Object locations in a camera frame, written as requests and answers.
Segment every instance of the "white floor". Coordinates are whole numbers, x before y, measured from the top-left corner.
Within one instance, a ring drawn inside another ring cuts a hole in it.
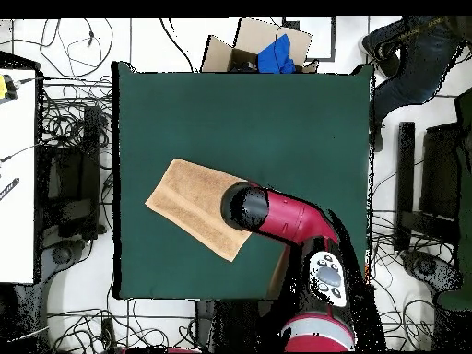
[[[174,39],[183,47],[189,56],[194,69],[199,69],[202,63],[202,56],[209,34],[216,35],[223,41],[232,44],[234,34],[237,29],[239,18],[174,18],[172,20],[174,31],[172,31],[166,19],[166,26]],[[276,23],[280,23],[281,17],[273,17]],[[331,55],[331,23],[330,18],[307,18],[293,17],[288,20],[300,20],[301,29],[313,34],[313,44],[309,51],[309,57],[326,58]],[[378,29],[400,17],[336,17],[336,60],[334,62],[323,61],[318,68],[319,73],[350,73],[357,65],[365,63],[357,42],[360,37],[369,31]],[[56,20],[48,22],[45,30],[43,43],[49,43],[54,35]],[[104,56],[112,41],[109,56],[103,64],[91,75],[83,77],[86,80],[99,80],[101,77],[109,76],[111,73],[111,61],[131,62],[139,72],[170,72],[189,70],[189,65],[181,53],[175,48],[157,18],[140,19],[109,19],[110,26],[105,19],[89,19],[88,22],[94,32],[95,37],[100,42],[102,56]],[[45,20],[21,20],[15,21],[15,39],[40,42]],[[0,21],[0,42],[11,39],[11,26],[7,21]],[[97,64],[100,60],[100,48],[94,41],[88,47],[89,27],[84,19],[63,19],[59,33],[65,48],[69,48],[70,56],[78,61],[89,64]],[[54,66],[49,63],[40,53],[38,45],[27,42],[15,41],[14,45],[0,44],[0,50],[6,52],[14,51],[14,54],[35,60],[41,63],[41,71],[47,77],[71,77],[72,75],[82,75],[90,70],[90,67],[79,62],[73,63],[73,71],[69,64],[65,50],[61,41],[56,39],[51,47],[44,48],[43,53],[51,60]],[[472,85],[472,61],[462,63],[455,67],[442,85],[439,94],[456,96],[464,92]],[[52,96],[62,95],[61,88],[48,89]],[[374,184],[379,183],[395,172],[396,166],[396,136],[398,124],[402,121],[414,121],[416,123],[416,159],[422,157],[422,138],[427,127],[454,122],[454,99],[450,97],[435,97],[422,106],[411,106],[391,112],[386,118],[383,130],[384,150],[377,154],[374,161]],[[102,164],[111,164],[109,155],[102,156]],[[420,188],[421,165],[416,167],[415,184],[415,207],[418,207]],[[373,199],[373,208],[377,210],[395,209],[394,201],[395,178],[389,180],[379,187]],[[112,201],[112,194],[107,201]],[[107,206],[108,216],[112,215],[111,207]],[[393,221],[392,213],[375,213],[376,216]],[[107,225],[104,216],[100,216],[101,223]],[[383,246],[383,250],[391,253],[392,249]],[[61,336],[66,328],[73,325],[78,320],[78,316],[87,312],[93,314],[98,309],[107,308],[107,292],[112,281],[112,256],[113,242],[112,233],[100,236],[94,243],[89,259],[79,265],[58,275],[53,281],[49,301],[48,313],[74,312],[73,315],[56,316],[50,319],[50,336],[55,340]],[[395,299],[398,310],[403,311],[405,303],[412,299],[422,298],[430,301],[426,286],[415,279],[407,276],[401,265],[393,262],[388,267],[378,266],[376,279],[387,288]],[[376,291],[376,302],[380,313],[393,310],[393,302],[384,290]],[[130,304],[130,311],[135,302],[116,301],[109,299],[109,308],[116,316],[123,317],[126,324],[127,304]],[[423,321],[431,323],[433,314],[431,308],[426,304],[416,303],[408,310],[408,315],[415,322]],[[194,303],[192,301],[153,301],[137,300],[136,316],[143,329],[158,328],[168,337],[171,345],[179,341],[179,326],[186,326],[195,315]],[[398,316],[387,314],[383,316],[386,323],[385,330],[396,328]],[[136,318],[129,317],[129,324],[138,330]],[[90,322],[92,331],[100,334],[100,323]],[[115,324],[117,338],[125,337],[125,328]],[[388,333],[387,343],[389,347],[400,349],[404,345],[405,331],[400,328],[394,333]],[[162,342],[159,333],[152,333],[147,336],[150,343]],[[130,344],[135,343],[137,338],[130,336]],[[422,348],[428,348],[429,342],[425,340],[421,344]],[[76,348],[77,341],[68,338],[62,345],[63,348]],[[413,349],[409,344],[403,350]]]

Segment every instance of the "tan towel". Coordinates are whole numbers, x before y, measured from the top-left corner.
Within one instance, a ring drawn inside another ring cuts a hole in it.
[[[219,206],[224,192],[244,179],[174,159],[146,205],[232,262],[251,235],[228,226]]]

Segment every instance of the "blue cloth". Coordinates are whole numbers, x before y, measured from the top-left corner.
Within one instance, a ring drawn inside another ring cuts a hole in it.
[[[258,56],[260,73],[293,73],[295,64],[289,57],[290,40],[287,34],[268,45]]]

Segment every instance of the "green mat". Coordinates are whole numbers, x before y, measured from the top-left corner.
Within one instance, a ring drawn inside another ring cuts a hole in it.
[[[363,272],[371,76],[369,65],[339,76],[138,74],[114,63],[121,178],[121,216],[114,218],[121,255],[115,255],[113,294],[266,296],[281,243],[252,235],[229,263],[145,206],[175,158],[334,210]]]

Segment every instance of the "person's leg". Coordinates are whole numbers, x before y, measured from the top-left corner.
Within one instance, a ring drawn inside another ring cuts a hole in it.
[[[403,34],[405,31],[406,22],[405,18],[402,18],[395,23],[391,23],[387,26],[374,30],[362,40],[362,44],[375,61],[382,61],[388,57],[389,54],[393,54],[395,44],[390,43],[383,47],[383,53],[385,54],[385,57],[381,57],[379,53],[375,52],[375,48],[380,43],[390,41],[397,35]]]
[[[408,17],[407,27],[410,30],[434,18]],[[448,65],[454,65],[451,60],[460,43],[460,38],[439,24],[403,45],[398,73],[373,92],[371,127],[379,128],[389,112],[410,104],[422,104],[433,96],[450,68]]]

